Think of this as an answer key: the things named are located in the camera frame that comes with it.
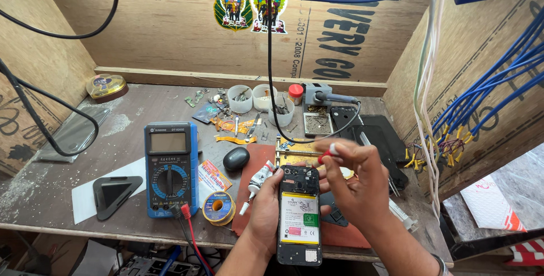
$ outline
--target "blue multimeter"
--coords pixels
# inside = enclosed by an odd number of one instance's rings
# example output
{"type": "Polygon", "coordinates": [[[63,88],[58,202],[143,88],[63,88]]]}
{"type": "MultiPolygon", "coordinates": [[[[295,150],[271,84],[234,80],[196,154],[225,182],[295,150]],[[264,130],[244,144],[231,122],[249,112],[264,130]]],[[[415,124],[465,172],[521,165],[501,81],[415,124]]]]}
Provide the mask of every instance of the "blue multimeter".
{"type": "Polygon", "coordinates": [[[152,122],[144,127],[147,215],[172,217],[170,208],[199,208],[198,136],[193,122],[152,122]]]}

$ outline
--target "elephant sticker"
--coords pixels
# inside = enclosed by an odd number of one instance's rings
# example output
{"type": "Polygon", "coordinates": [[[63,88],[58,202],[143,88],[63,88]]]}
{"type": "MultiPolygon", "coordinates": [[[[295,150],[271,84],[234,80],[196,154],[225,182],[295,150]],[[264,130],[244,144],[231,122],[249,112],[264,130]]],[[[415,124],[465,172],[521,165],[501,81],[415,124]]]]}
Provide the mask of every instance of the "elephant sticker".
{"type": "Polygon", "coordinates": [[[251,7],[257,14],[251,31],[253,33],[287,34],[285,31],[285,22],[280,20],[280,15],[287,7],[287,0],[251,0],[251,7]],[[271,22],[268,24],[268,14],[271,14],[271,22]]]}
{"type": "Polygon", "coordinates": [[[252,26],[253,12],[249,0],[215,0],[213,9],[215,20],[223,28],[237,31],[252,26]]]}

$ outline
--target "smartphone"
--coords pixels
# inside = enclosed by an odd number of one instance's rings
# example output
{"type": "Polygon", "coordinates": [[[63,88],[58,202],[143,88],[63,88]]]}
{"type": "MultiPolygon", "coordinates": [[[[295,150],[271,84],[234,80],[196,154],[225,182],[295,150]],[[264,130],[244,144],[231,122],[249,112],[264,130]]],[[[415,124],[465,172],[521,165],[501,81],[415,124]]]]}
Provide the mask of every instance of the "smartphone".
{"type": "Polygon", "coordinates": [[[277,262],[284,265],[319,266],[323,261],[319,171],[282,165],[280,220],[277,229],[277,262]]]}

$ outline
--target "bracelet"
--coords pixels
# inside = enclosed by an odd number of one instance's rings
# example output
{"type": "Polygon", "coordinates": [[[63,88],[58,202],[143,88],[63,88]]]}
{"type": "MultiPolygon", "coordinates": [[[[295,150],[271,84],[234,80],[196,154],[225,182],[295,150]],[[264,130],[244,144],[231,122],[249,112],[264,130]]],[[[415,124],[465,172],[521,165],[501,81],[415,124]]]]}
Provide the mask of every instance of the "bracelet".
{"type": "Polygon", "coordinates": [[[438,276],[448,276],[448,273],[449,273],[448,267],[445,266],[444,260],[435,254],[431,254],[431,255],[439,262],[440,272],[438,276]]]}

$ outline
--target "phone battery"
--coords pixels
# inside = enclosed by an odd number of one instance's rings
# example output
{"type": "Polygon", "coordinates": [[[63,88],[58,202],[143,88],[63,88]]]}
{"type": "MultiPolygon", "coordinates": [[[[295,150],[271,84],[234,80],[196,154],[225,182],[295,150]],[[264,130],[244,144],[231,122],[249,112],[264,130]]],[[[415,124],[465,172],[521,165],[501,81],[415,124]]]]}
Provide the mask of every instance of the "phone battery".
{"type": "Polygon", "coordinates": [[[281,241],[319,244],[318,208],[315,196],[282,192],[281,241]]]}

